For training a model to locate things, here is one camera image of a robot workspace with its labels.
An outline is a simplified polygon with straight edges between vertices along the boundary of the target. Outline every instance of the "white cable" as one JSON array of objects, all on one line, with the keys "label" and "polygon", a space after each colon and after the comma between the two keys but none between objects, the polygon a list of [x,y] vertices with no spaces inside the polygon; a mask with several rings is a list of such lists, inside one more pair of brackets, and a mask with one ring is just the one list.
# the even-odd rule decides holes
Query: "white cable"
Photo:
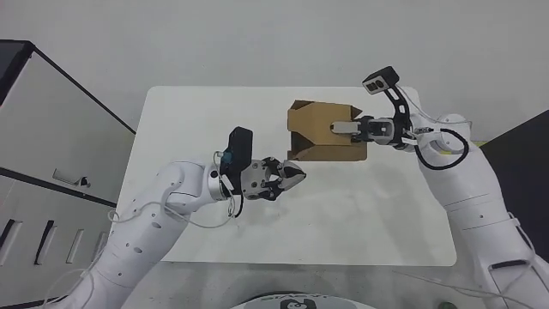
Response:
[{"label": "white cable", "polygon": [[[509,216],[511,217],[511,220],[516,220],[515,216],[512,214],[512,213],[508,213]],[[507,293],[507,291],[509,291],[509,289],[515,285],[519,280],[521,280],[521,278],[524,277],[524,275],[526,275],[528,273],[528,271],[532,268],[532,264],[534,263],[534,260],[535,260],[535,248],[534,248],[534,244],[532,243],[532,240],[528,237],[528,235],[526,234],[526,232],[524,232],[524,230],[522,229],[521,225],[520,225],[520,222],[519,224],[516,226],[516,229],[518,229],[519,232],[522,233],[522,236],[524,236],[524,239],[526,239],[526,241],[528,242],[528,245],[530,247],[530,249],[532,250],[532,257],[530,257],[530,259],[528,260],[528,266],[526,267],[526,269],[524,269],[521,274],[515,278],[512,282],[510,282],[509,284],[507,284],[507,286],[504,288],[504,290],[501,292],[502,294],[505,294]]]},{"label": "white cable", "polygon": [[[86,278],[86,276],[90,276],[90,281],[92,283],[92,289],[89,293],[89,296],[87,297],[86,302],[82,306],[82,308],[83,308],[92,299],[92,294],[94,293],[94,290],[95,290],[94,276],[91,273],[89,273],[89,271],[97,264],[97,262],[99,261],[99,259],[101,257],[101,254],[103,254],[104,250],[105,250],[105,246],[103,246],[103,248],[101,248],[101,250],[97,253],[94,260],[87,267],[87,269],[74,269],[74,270],[70,270],[70,271],[60,275],[58,277],[58,279],[50,286],[50,288],[48,288],[48,291],[46,291],[44,302],[42,304],[42,308],[45,308],[45,306],[48,305],[48,304],[58,303],[59,301],[61,301],[61,299],[69,297],[73,293],[73,291],[75,291],[76,287],[78,285],[80,285],[80,283],[84,280],[84,278]],[[55,300],[53,300],[51,302],[47,302],[47,299],[50,296],[50,292],[57,286],[57,284],[61,281],[61,279],[63,279],[64,277],[66,277],[69,274],[75,273],[76,271],[82,271],[82,273],[80,274],[80,279],[78,281],[76,281],[75,285],[73,285],[72,288],[70,288],[70,290],[66,294],[57,297]]]},{"label": "white cable", "polygon": [[[214,160],[214,167],[215,167],[215,170],[217,171],[217,174],[219,174],[219,176],[221,175],[220,173],[220,168],[215,160],[215,157],[216,156],[219,156],[221,152],[219,151],[216,151],[214,152],[214,157],[213,157],[213,160]],[[161,203],[161,202],[148,202],[148,203],[145,203],[143,204],[139,209],[136,209],[136,211],[134,211],[134,213],[132,214],[131,217],[129,218],[126,218],[126,219],[121,219],[120,218],[120,215],[115,211],[115,210],[111,210],[107,213],[107,218],[109,221],[111,221],[112,223],[124,223],[124,222],[127,222],[127,221],[131,221],[133,219],[135,219],[136,217],[138,217],[139,215],[141,215],[143,209],[145,207],[147,207],[148,205],[152,205],[152,204],[157,204],[159,205],[163,210],[167,210],[169,212],[171,212],[172,214],[174,214],[176,217],[182,219],[182,220],[185,220],[187,221],[188,223],[194,225],[194,226],[197,226],[197,227],[200,227],[200,228],[205,228],[205,229],[215,229],[215,228],[219,228],[219,227],[223,227],[225,226],[233,217],[234,217],[234,209],[236,208],[236,204],[234,202],[234,196],[232,195],[232,192],[231,192],[231,189],[229,189],[228,187],[226,187],[227,190],[229,191],[231,197],[229,199],[229,207],[228,207],[228,214],[229,214],[229,217],[222,223],[218,224],[218,225],[215,225],[215,226],[203,226],[202,224],[199,224],[199,223],[196,223],[196,222],[193,222],[191,221],[189,218],[183,216],[183,215],[180,215],[178,212],[176,212],[174,209],[172,208],[169,208],[169,207],[166,207],[166,205],[164,203]]]},{"label": "white cable", "polygon": [[44,302],[42,302],[42,308],[44,309],[45,306],[47,306],[48,304],[56,303],[56,302],[60,301],[60,298],[64,297],[64,296],[59,296],[55,300],[53,300],[51,302],[48,302],[48,297],[50,297],[50,292],[58,285],[58,283],[62,279],[64,279],[64,277],[66,277],[68,275],[72,275],[73,273],[76,273],[76,272],[84,272],[84,271],[86,271],[86,269],[74,269],[74,270],[67,271],[67,272],[63,273],[61,276],[59,276],[59,278],[56,281],[54,281],[54,283],[45,292]]},{"label": "white cable", "polygon": [[440,124],[464,124],[464,123],[467,123],[467,124],[471,124],[471,121],[468,121],[468,120],[458,121],[458,122],[444,122],[444,121],[440,121],[440,120],[438,120],[438,119],[435,119],[435,118],[429,116],[425,111],[421,110],[421,108],[420,108],[417,104],[415,104],[415,103],[413,102],[412,98],[410,98],[410,96],[406,93],[406,91],[405,91],[404,89],[402,89],[402,88],[401,88],[400,86],[398,86],[398,85],[395,85],[395,86],[396,86],[398,89],[400,89],[401,92],[404,93],[404,96],[406,97],[408,103],[412,104],[413,107],[415,107],[415,108],[418,110],[418,112],[419,112],[419,114],[420,114],[421,116],[423,116],[424,118],[426,118],[426,119],[432,121],[433,123],[440,123]]},{"label": "white cable", "polygon": [[412,278],[415,278],[415,279],[419,279],[419,280],[424,281],[424,282],[437,284],[437,285],[440,285],[441,287],[451,288],[451,289],[455,290],[456,292],[458,292],[460,294],[464,294],[464,295],[469,296],[469,297],[485,298],[484,296],[479,296],[479,295],[476,295],[476,294],[467,294],[467,293],[464,293],[463,291],[471,291],[471,292],[478,293],[478,294],[489,294],[492,297],[499,297],[499,298],[502,298],[504,300],[510,300],[511,302],[515,302],[516,304],[524,306],[525,308],[528,308],[528,309],[535,309],[533,306],[529,306],[528,304],[526,304],[524,302],[521,302],[519,300],[515,300],[514,298],[511,298],[509,296],[505,296],[504,294],[496,294],[496,293],[493,293],[493,292],[481,291],[481,290],[477,290],[477,289],[474,289],[474,288],[462,288],[462,287],[457,287],[455,285],[444,284],[443,282],[435,281],[434,279],[425,278],[425,277],[422,277],[422,276],[410,275],[408,273],[399,272],[399,271],[393,271],[393,272],[404,275],[404,276],[409,276],[409,277],[412,277]]}]

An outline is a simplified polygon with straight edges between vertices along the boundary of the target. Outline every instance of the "black cable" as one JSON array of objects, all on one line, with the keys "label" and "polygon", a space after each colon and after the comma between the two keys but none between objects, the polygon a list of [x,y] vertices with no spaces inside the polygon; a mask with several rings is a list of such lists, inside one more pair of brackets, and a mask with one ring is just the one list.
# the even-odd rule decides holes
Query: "black cable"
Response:
[{"label": "black cable", "polygon": [[240,208],[238,208],[238,213],[234,216],[234,218],[238,218],[240,214],[242,214],[243,207],[244,207],[244,195],[240,196]]},{"label": "black cable", "polygon": [[443,171],[445,169],[455,167],[467,157],[467,154],[469,154],[469,143],[467,142],[467,140],[463,136],[461,136],[457,132],[455,132],[453,130],[450,130],[450,129],[442,128],[440,131],[447,132],[447,133],[455,136],[455,138],[457,138],[458,140],[460,140],[463,143],[463,153],[462,153],[462,156],[460,156],[456,161],[452,162],[449,165],[433,166],[425,160],[425,158],[421,154],[421,151],[419,150],[418,145],[416,144],[415,146],[413,146],[413,149],[415,149],[415,154],[418,156],[419,161],[421,161],[423,166],[425,166],[425,167],[427,167],[427,168],[429,168],[430,170],[433,170],[433,171]]}]

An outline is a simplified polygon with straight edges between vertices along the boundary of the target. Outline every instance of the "gray floor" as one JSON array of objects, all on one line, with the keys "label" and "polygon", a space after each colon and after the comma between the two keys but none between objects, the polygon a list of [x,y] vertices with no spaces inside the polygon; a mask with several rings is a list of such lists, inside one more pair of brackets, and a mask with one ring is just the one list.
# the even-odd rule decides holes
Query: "gray floor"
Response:
[{"label": "gray floor", "polygon": [[455,236],[457,263],[445,267],[160,263],[138,285],[124,309],[228,309],[258,294],[299,291],[330,294],[377,308],[484,308],[478,299],[396,274],[411,273],[472,287],[471,259]]}]

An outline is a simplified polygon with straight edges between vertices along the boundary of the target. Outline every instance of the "floor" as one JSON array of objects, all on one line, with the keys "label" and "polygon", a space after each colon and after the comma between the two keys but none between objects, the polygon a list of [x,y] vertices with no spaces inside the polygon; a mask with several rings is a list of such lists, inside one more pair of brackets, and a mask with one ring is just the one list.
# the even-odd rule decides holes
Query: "floor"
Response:
[{"label": "floor", "polygon": [[[388,64],[433,115],[489,140],[549,107],[549,0],[2,0],[0,38],[30,39],[136,128],[158,85],[358,86]],[[451,268],[405,272],[470,286]],[[389,266],[157,265],[124,308],[228,309],[257,294],[332,294],[379,308],[478,299]]]}]

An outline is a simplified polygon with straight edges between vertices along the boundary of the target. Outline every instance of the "white cabinet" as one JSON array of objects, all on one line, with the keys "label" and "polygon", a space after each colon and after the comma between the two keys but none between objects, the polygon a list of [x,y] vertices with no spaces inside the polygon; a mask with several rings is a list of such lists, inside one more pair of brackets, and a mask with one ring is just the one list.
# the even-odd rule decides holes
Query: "white cabinet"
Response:
[{"label": "white cabinet", "polygon": [[0,40],[0,307],[42,300],[92,262],[134,136],[32,43]]},{"label": "white cabinet", "polygon": [[[0,306],[43,299],[60,275],[86,269],[106,241],[108,206],[18,180],[2,195]],[[66,293],[76,279],[78,273],[67,276],[50,298]]]},{"label": "white cabinet", "polygon": [[133,139],[132,131],[37,53],[0,106],[0,167],[112,203]]}]

